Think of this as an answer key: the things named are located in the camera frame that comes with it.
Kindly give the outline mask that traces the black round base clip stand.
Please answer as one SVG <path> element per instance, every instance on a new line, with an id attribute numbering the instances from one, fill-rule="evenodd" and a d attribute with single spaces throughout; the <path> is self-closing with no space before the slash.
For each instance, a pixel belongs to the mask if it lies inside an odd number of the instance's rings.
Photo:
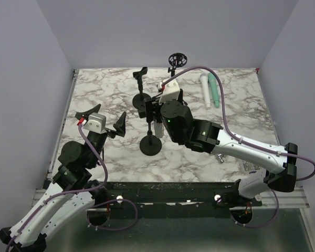
<path id="1" fill-rule="evenodd" d="M 148 130 L 146 136 L 144 136 L 140 141 L 140 150 L 143 154 L 147 156 L 157 155 L 161 148 L 162 142 L 159 138 L 153 135 L 151 123 L 154 119 L 154 106 L 151 98 L 144 99 L 144 108 L 138 110 L 140 118 L 146 118 L 148 123 Z"/>

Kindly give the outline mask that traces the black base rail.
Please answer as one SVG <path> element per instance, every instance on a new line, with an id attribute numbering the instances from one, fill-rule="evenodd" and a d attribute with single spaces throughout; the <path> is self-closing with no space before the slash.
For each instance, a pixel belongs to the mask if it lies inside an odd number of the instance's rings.
<path id="1" fill-rule="evenodd" d="M 229 218 L 233 208 L 250 215 L 251 207 L 261 202 L 240 196 L 237 184 L 230 182 L 109 182 L 102 186 L 94 180 L 73 193 L 50 185 L 41 205 L 51 217 L 69 217 L 92 207 L 88 215 L 97 218 L 165 219 Z"/>

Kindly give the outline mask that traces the white microphone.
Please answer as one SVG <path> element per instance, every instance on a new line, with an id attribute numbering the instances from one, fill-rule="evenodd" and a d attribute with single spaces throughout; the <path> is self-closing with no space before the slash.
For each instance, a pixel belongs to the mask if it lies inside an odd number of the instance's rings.
<path id="1" fill-rule="evenodd" d="M 202 85 L 205 106 L 207 109 L 209 109 L 211 107 L 211 100 L 210 100 L 209 89 L 208 89 L 208 76 L 207 74 L 202 73 L 199 79 Z"/>

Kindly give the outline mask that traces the chrome faucet fitting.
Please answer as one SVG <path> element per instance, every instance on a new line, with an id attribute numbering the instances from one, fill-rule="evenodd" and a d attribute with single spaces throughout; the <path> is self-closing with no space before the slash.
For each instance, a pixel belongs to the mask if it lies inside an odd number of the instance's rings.
<path id="1" fill-rule="evenodd" d="M 215 154 L 217 160 L 220 162 L 220 163 L 224 163 L 224 155 L 219 153 L 219 154 Z"/>

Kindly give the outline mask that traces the black tripod shock mount stand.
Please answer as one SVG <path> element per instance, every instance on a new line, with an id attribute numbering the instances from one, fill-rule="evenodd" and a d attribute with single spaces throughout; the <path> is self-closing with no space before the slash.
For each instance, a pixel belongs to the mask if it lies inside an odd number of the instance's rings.
<path id="1" fill-rule="evenodd" d="M 181 52 L 173 53 L 169 56 L 169 64 L 170 67 L 167 71 L 173 77 L 177 68 L 184 67 L 187 64 L 187 56 Z"/>

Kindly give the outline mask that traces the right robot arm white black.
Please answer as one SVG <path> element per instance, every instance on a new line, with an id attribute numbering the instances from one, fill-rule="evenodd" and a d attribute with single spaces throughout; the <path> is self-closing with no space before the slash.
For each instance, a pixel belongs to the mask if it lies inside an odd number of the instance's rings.
<path id="1" fill-rule="evenodd" d="M 179 98 L 159 104 L 145 98 L 138 109 L 140 118 L 162 123 L 172 142 L 195 152 L 217 153 L 247 161 L 260 167 L 249 177 L 237 180 L 237 189 L 231 192 L 232 202 L 244 205 L 250 198 L 275 190 L 294 191 L 297 180 L 297 146 L 269 145 L 242 136 L 230 136 L 227 129 L 207 120 L 195 119 L 190 108 Z"/>

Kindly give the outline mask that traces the clear screw organizer box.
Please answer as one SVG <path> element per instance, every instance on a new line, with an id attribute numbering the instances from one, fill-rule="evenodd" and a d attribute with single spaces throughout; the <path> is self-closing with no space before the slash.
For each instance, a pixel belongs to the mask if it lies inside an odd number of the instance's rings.
<path id="1" fill-rule="evenodd" d="M 242 161 L 242 167 L 244 168 L 244 171 L 248 174 L 253 174 L 260 170 L 260 166 L 246 161 Z"/>

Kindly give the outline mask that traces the glitter silver mesh microphone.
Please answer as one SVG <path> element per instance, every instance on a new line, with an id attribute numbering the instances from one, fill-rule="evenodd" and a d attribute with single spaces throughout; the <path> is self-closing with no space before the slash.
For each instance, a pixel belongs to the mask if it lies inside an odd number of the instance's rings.
<path id="1" fill-rule="evenodd" d="M 162 120 L 154 120 L 154 132 L 155 136 L 159 139 L 164 136 L 164 124 Z"/>

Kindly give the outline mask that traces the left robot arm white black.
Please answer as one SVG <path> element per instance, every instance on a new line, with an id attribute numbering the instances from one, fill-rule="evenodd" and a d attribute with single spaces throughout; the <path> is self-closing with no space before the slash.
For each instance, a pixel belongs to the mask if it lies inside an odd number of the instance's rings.
<path id="1" fill-rule="evenodd" d="M 46 237 L 76 211 L 89 206 L 101 207 L 106 201 L 104 181 L 92 181 L 90 169 L 98 164 L 106 169 L 101 158 L 107 138 L 125 136 L 126 112 L 113 128 L 106 127 L 106 117 L 99 113 L 101 105 L 85 112 L 77 112 L 78 130 L 84 143 L 69 141 L 61 149 L 60 167 L 43 196 L 17 224 L 0 230 L 0 240 L 6 251 L 39 251 L 46 247 Z"/>

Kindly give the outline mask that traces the mint green microphone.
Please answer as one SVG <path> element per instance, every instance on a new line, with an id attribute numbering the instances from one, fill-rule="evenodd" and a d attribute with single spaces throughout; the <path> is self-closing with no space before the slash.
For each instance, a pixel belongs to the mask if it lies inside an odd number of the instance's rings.
<path id="1" fill-rule="evenodd" d="M 213 103 L 214 103 L 216 108 L 219 108 L 220 107 L 220 98 L 219 98 L 219 94 L 218 94 L 216 77 L 211 72 L 208 73 L 208 82 L 209 82 L 209 85 L 211 87 Z"/>

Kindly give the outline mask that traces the aluminium extrusion frame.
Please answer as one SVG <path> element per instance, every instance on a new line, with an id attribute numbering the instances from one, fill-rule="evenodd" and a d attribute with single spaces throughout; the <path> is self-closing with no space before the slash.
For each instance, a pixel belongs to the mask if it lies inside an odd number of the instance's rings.
<path id="1" fill-rule="evenodd" d="M 66 102 L 64 115 L 62 117 L 60 131 L 56 142 L 56 147 L 53 157 L 48 169 L 47 180 L 51 180 L 57 163 L 60 141 L 64 130 L 66 117 L 72 100 L 72 95 L 78 78 L 79 69 L 73 70 L 73 78 L 69 91 L 69 98 Z M 48 189 L 45 191 L 39 201 L 31 208 L 25 217 L 23 217 L 17 224 L 10 228 L 11 240 L 9 241 L 6 250 L 15 244 L 21 244 L 24 247 L 34 244 L 38 235 L 44 229 L 48 221 L 58 212 L 58 210 L 67 202 L 71 194 L 65 194 L 59 185 L 50 183 Z"/>

